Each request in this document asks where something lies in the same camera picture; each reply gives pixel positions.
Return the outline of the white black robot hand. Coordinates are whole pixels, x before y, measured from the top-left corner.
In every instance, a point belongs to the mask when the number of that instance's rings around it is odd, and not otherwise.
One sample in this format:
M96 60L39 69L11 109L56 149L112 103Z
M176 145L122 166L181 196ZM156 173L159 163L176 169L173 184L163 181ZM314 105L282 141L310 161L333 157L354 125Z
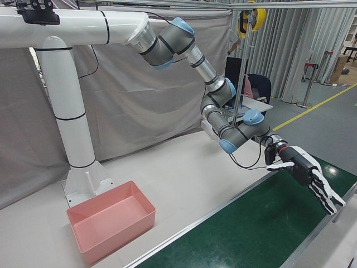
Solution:
M337 212L335 204L345 206L345 201L331 188L322 174L319 162L298 146L269 145L264 151L267 170L288 170L296 181L307 187L319 201L324 211L333 215Z

